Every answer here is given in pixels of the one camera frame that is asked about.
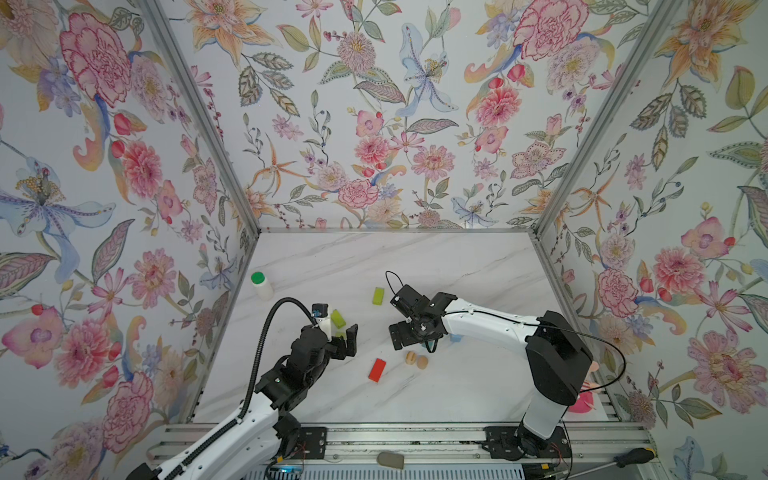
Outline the lime green long block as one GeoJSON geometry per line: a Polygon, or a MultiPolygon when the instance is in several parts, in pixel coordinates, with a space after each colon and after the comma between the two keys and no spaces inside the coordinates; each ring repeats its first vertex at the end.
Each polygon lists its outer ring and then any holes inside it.
{"type": "Polygon", "coordinates": [[[330,318],[336,329],[343,330],[345,328],[346,321],[338,310],[333,310],[330,318]]]}

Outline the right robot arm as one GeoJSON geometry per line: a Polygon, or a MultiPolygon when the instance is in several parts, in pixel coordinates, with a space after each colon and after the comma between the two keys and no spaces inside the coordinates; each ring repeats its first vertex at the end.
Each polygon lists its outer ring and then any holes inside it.
{"type": "Polygon", "coordinates": [[[539,317],[503,313],[445,292],[428,298],[409,285],[394,293],[391,305],[404,317],[389,326],[396,350],[458,335],[525,355],[535,393],[518,428],[522,441],[552,439],[593,364],[586,343],[558,312],[539,317]]]}

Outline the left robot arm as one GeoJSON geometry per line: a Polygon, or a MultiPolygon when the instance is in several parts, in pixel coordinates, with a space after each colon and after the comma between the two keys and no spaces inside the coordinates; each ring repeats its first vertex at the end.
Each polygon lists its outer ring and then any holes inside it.
{"type": "Polygon", "coordinates": [[[342,337],[305,326],[288,355],[264,373],[240,408],[200,440],[158,467],[144,463],[130,479],[240,479],[249,470],[299,446],[301,424],[291,414],[332,360],[357,353],[358,326],[342,337]]]}

